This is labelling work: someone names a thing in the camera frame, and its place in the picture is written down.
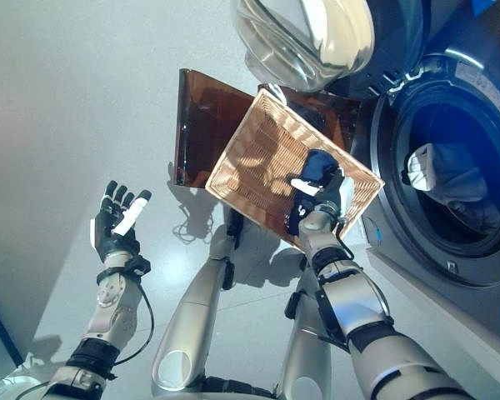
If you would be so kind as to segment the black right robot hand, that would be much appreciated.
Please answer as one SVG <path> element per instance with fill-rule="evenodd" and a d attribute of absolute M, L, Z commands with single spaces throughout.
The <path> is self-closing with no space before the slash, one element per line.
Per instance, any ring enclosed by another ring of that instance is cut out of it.
<path fill-rule="evenodd" d="M 328 205 L 333 215 L 344 218 L 355 192 L 354 180 L 341 173 L 332 175 L 327 184 L 300 177 L 293 178 L 290 184 L 299 196 L 293 209 L 300 217 L 305 217 L 317 206 Z"/>

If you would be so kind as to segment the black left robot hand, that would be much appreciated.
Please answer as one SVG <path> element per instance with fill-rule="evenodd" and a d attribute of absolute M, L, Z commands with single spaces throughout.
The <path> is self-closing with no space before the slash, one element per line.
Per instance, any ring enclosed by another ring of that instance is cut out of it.
<path fill-rule="evenodd" d="M 140 253 L 135 225 L 151 197 L 152 193 L 148 190 L 135 195 L 125 185 L 119 185 L 114 180 L 106 186 L 98 213 L 89 224 L 91 247 L 103 263 L 117 252 L 132 256 Z"/>

